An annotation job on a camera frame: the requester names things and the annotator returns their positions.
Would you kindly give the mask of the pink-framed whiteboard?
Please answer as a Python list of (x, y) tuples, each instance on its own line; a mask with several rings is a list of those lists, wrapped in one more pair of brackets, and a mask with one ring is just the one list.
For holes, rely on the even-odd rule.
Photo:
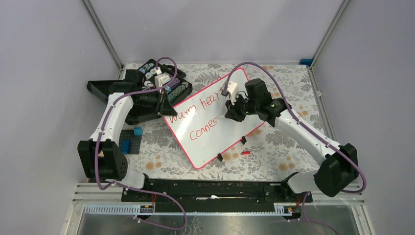
[(176, 116), (164, 121), (195, 169), (200, 169), (263, 125), (257, 116), (243, 122), (218, 119), (224, 116), (227, 97), (221, 95), (226, 77), (214, 81), (174, 106)]

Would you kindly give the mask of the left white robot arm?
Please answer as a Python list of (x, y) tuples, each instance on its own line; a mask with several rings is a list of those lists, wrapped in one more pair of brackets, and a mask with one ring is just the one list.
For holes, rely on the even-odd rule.
[(140, 89), (136, 82), (113, 81), (110, 86), (113, 93), (107, 97), (107, 107), (98, 127), (89, 140), (80, 141), (77, 147), (86, 177), (96, 180), (101, 190), (105, 187), (100, 182), (105, 180), (109, 187), (118, 185), (133, 190), (133, 195), (140, 201), (151, 197), (152, 189), (145, 184), (145, 174), (128, 167), (118, 141), (130, 111), (141, 113), (148, 102), (156, 114), (162, 114), (157, 108), (169, 101), (161, 96), (161, 91), (171, 86), (178, 79), (177, 75), (174, 71), (163, 86), (151, 90)]

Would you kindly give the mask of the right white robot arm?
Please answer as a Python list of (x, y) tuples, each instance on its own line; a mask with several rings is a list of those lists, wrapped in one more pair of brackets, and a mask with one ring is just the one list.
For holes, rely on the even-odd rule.
[(291, 137), (319, 165), (317, 170), (293, 173), (283, 180), (280, 194), (285, 201), (292, 202), (300, 193), (314, 190), (335, 197), (358, 177), (355, 147), (350, 143), (341, 145), (318, 132), (286, 100), (272, 98), (261, 79), (249, 80), (243, 91), (237, 83), (226, 81), (221, 94), (229, 98), (225, 118), (242, 122), (246, 116), (256, 115)]

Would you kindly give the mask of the light blue building block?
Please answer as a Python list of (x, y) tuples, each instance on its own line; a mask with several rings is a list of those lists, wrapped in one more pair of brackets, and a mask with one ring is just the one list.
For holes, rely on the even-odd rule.
[(133, 130), (133, 132), (134, 132), (134, 135), (135, 136), (142, 136), (143, 129), (141, 127), (135, 127), (134, 130)]

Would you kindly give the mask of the black poker chip case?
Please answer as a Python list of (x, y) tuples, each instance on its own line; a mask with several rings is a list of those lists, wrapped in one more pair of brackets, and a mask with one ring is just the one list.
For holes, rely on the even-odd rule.
[(133, 106), (128, 112), (125, 123), (136, 125), (142, 122), (159, 119), (162, 116), (174, 116), (177, 114), (173, 108), (184, 101), (192, 92), (193, 85), (187, 81), (186, 73), (176, 69), (173, 65), (159, 63), (150, 59), (144, 65), (136, 69), (126, 69), (122, 80), (93, 80), (88, 81), (87, 89), (104, 104), (108, 103), (109, 96), (113, 93), (132, 93), (137, 91), (148, 91), (156, 88), (156, 67), (159, 67), (162, 75), (173, 81), (156, 92), (131, 95)]

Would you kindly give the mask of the black building block plate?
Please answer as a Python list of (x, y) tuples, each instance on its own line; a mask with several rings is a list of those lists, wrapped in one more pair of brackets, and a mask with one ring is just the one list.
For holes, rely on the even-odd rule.
[(122, 130), (119, 138), (119, 147), (123, 154), (138, 155), (142, 136), (135, 136), (133, 130)]

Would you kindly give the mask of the blue corner bracket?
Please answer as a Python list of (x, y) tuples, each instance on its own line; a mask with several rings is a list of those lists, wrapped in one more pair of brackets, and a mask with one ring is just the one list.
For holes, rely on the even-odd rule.
[(300, 59), (299, 65), (306, 65), (311, 66), (313, 63), (313, 59)]

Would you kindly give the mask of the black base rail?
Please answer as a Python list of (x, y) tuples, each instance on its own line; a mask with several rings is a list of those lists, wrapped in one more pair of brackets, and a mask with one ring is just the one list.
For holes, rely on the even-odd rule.
[(312, 196), (295, 194), (285, 182), (258, 181), (205, 181), (147, 179), (145, 191), (159, 192), (153, 200), (147, 192), (124, 190), (122, 202), (149, 203), (156, 212), (181, 212), (165, 195), (176, 199), (186, 213), (191, 212), (273, 212), (275, 203), (297, 205), (301, 199), (307, 203)]

